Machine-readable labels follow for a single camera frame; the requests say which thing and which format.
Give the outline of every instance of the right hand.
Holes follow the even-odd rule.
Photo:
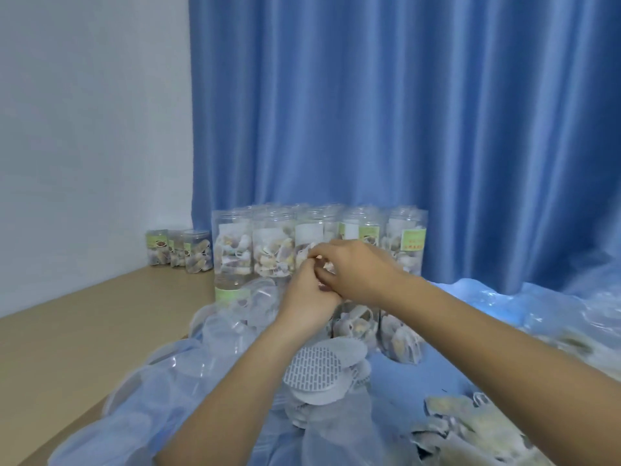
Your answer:
[[[369,307],[381,306],[392,285],[407,275],[388,252],[359,240],[320,243],[308,257],[316,258],[319,281],[342,297]],[[323,268],[326,261],[334,265],[336,274]]]

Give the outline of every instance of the left hand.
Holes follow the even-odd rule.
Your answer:
[[[293,275],[275,321],[302,343],[325,327],[342,301],[337,293],[319,288],[314,265],[309,258]]]

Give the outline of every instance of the blue curtain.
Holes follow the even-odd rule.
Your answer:
[[[618,222],[620,19],[621,0],[190,0],[195,226],[417,204],[428,279],[558,288]]]

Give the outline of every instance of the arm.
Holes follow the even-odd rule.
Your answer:
[[[343,297],[400,318],[482,389],[557,466],[621,458],[621,383],[476,310],[355,241],[318,245],[309,257]]]
[[[156,463],[245,465],[291,358],[326,325],[340,300],[319,289],[313,262],[305,262],[287,289],[276,321],[183,423]]]

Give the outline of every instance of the green label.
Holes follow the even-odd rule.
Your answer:
[[[411,228],[401,234],[401,251],[418,251],[425,248],[426,228]]]
[[[150,249],[159,249],[168,245],[165,235],[147,235],[147,247]]]
[[[217,303],[230,303],[237,299],[243,299],[249,297],[250,293],[248,289],[215,289],[215,302]]]
[[[358,240],[379,245],[379,226],[360,226],[358,227]]]

